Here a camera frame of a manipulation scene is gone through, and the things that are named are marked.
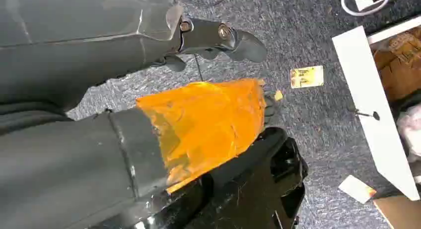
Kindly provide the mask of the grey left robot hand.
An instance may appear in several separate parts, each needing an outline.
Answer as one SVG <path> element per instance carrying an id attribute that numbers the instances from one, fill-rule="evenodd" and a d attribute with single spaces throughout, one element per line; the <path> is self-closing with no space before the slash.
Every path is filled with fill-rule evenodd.
<path id="1" fill-rule="evenodd" d="M 156 131 L 140 109 L 74 121 L 90 87 L 180 54 L 262 62 L 249 32 L 187 21 L 170 0 L 0 0 L 0 226 L 85 229 L 166 189 Z"/>

